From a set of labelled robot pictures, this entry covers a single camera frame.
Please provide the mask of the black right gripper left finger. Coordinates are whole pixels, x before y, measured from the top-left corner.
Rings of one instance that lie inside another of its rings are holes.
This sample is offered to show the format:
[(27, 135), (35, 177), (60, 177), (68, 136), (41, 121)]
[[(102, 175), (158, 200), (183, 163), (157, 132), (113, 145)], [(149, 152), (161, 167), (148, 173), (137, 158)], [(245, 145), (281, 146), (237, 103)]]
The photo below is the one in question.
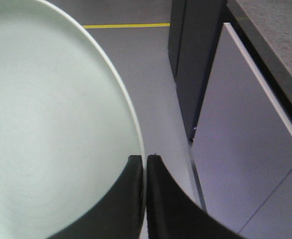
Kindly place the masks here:
[(103, 198), (78, 220), (50, 238), (139, 238), (145, 212), (143, 172), (142, 157), (129, 156), (119, 178)]

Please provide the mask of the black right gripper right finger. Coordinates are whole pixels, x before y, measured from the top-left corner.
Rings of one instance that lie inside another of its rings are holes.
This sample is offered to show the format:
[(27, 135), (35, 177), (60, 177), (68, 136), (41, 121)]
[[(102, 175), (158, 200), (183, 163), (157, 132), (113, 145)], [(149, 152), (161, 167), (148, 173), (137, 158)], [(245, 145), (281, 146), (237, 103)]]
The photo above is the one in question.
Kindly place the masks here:
[(150, 239), (240, 239), (200, 209), (180, 188), (161, 156), (147, 158), (146, 196)]

